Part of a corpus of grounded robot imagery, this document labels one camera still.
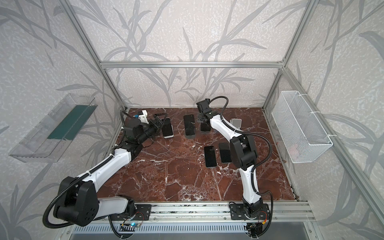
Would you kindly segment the purple-edged phone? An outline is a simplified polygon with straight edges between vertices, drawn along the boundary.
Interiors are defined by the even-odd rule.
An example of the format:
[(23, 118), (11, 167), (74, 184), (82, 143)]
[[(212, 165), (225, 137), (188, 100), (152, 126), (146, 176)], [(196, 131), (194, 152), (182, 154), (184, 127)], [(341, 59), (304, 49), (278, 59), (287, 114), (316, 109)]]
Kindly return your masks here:
[(162, 134), (163, 136), (174, 135), (173, 126), (170, 118), (166, 118), (162, 127)]

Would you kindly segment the black phone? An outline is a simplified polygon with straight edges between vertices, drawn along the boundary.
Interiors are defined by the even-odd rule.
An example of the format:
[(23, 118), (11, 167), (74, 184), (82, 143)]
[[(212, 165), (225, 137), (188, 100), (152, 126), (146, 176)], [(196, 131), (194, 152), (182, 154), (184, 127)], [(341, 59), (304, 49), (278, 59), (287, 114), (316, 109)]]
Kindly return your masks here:
[(185, 125), (185, 135), (194, 136), (195, 135), (195, 116), (194, 115), (184, 115), (184, 125)]
[(230, 145), (228, 142), (219, 143), (219, 151), (220, 151), (221, 162), (223, 164), (228, 164), (232, 162)]
[(211, 131), (211, 126), (207, 123), (200, 123), (200, 131), (202, 133), (209, 133)]

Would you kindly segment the white folding phone stand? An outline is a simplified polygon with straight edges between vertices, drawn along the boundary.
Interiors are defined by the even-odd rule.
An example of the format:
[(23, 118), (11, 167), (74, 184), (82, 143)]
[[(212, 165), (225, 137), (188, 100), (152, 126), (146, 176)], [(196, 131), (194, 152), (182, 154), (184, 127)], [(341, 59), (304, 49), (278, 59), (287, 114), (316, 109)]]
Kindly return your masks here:
[(233, 125), (235, 128), (239, 129), (242, 126), (242, 120), (241, 119), (231, 119), (230, 124)]

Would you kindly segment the silver-edged phone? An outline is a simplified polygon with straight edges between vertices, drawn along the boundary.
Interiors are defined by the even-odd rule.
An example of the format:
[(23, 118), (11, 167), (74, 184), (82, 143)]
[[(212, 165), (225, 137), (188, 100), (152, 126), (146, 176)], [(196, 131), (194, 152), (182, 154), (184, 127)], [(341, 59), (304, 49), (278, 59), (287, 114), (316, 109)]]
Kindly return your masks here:
[(217, 166), (216, 153), (214, 146), (205, 146), (205, 165), (207, 168), (215, 168)]

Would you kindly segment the black phone front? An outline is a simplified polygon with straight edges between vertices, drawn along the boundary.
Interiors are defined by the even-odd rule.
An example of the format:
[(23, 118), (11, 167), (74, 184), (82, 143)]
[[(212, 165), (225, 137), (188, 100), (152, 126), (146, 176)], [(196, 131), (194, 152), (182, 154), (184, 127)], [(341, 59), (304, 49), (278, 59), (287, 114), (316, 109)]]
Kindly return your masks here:
[(232, 162), (230, 145), (228, 142), (219, 143), (219, 151), (220, 151), (221, 162), (223, 164), (228, 164)]

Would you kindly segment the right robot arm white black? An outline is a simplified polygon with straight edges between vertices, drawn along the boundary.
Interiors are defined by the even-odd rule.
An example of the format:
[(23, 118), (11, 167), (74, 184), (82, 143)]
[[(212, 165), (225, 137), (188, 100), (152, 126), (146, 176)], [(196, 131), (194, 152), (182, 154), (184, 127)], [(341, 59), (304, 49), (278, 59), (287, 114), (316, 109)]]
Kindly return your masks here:
[(256, 174), (252, 170), (258, 158), (255, 141), (252, 137), (239, 133), (239, 129), (235, 128), (216, 110), (213, 110), (209, 103), (209, 99), (197, 103), (198, 121), (209, 124), (229, 142), (232, 163), (241, 174), (243, 202), (248, 206), (254, 205), (261, 198), (258, 195)]

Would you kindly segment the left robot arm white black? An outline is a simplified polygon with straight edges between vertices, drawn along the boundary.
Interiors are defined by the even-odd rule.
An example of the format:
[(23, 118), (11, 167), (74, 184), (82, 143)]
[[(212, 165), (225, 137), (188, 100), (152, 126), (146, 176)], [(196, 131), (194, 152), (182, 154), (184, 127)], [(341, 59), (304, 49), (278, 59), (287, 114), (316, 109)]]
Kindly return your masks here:
[(111, 215), (131, 218), (137, 208), (134, 199), (127, 196), (99, 198), (97, 193), (117, 171), (131, 163), (142, 151), (143, 143), (154, 138), (162, 129), (166, 113), (154, 114), (144, 120), (136, 116), (123, 128), (121, 142), (107, 158), (78, 177), (67, 177), (60, 183), (58, 195), (43, 214), (47, 228), (58, 229), (71, 225), (84, 227), (92, 221)]

